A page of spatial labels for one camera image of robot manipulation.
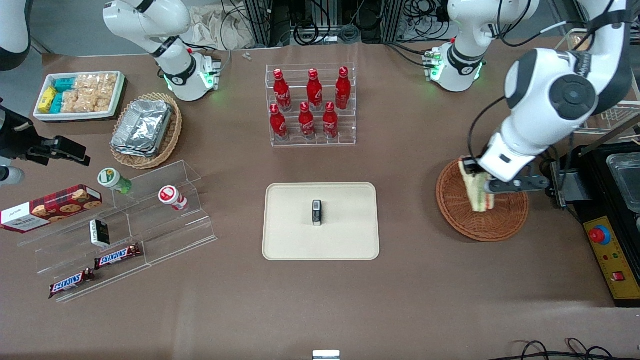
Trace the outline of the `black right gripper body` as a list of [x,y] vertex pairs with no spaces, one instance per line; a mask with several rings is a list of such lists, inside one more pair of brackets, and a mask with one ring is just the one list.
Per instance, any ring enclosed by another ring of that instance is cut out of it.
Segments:
[[0,107],[0,156],[10,160],[23,157],[30,148],[40,144],[34,123],[25,116]]

